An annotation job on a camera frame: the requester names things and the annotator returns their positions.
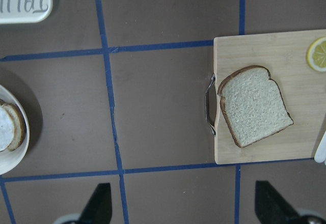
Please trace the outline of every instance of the lemon slice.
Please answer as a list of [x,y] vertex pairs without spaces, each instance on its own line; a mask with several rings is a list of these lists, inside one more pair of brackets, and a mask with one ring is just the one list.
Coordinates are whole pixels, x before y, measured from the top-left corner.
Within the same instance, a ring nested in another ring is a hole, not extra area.
[[319,38],[310,45],[307,62],[314,70],[326,72],[326,37]]

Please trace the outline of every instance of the bread slice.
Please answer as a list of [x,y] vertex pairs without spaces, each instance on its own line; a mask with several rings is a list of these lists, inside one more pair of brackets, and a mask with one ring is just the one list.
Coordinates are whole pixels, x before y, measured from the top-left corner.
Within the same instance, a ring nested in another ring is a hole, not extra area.
[[232,138],[240,148],[293,124],[277,83],[263,66],[244,67],[218,88],[220,107]]
[[0,106],[0,151],[5,150],[14,138],[15,123],[6,109]]
[[7,147],[9,151],[14,151],[22,144],[26,136],[25,120],[16,104],[4,103],[3,105],[1,105],[1,107],[8,112],[8,114],[13,118],[14,121],[14,137]]

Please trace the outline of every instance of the white knife handle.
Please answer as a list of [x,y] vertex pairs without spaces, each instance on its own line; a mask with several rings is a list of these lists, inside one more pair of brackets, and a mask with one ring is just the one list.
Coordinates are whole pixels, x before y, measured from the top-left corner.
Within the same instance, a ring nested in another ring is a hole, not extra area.
[[316,154],[315,154],[315,161],[317,163],[322,163],[325,160],[326,160],[326,131],[320,141],[320,144],[319,144]]

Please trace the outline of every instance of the black object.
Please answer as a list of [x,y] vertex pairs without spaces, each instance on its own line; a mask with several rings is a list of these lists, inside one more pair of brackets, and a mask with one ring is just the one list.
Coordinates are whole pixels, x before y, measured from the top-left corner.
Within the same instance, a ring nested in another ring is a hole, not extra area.
[[111,186],[100,183],[80,215],[79,220],[63,224],[109,224],[112,218]]
[[300,216],[268,181],[256,181],[255,212],[261,224],[326,224],[317,216]]

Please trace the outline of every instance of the white bowl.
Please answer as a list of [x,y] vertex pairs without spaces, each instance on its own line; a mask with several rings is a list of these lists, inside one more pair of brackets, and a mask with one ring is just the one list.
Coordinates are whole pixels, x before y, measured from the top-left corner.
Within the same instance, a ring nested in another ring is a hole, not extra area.
[[9,151],[8,149],[0,152],[0,175],[7,173],[8,171],[15,168],[27,151],[30,142],[30,125],[27,119],[26,113],[22,108],[19,101],[12,95],[6,88],[0,85],[0,99],[7,103],[15,103],[19,107],[26,124],[26,136],[22,144],[14,151]]

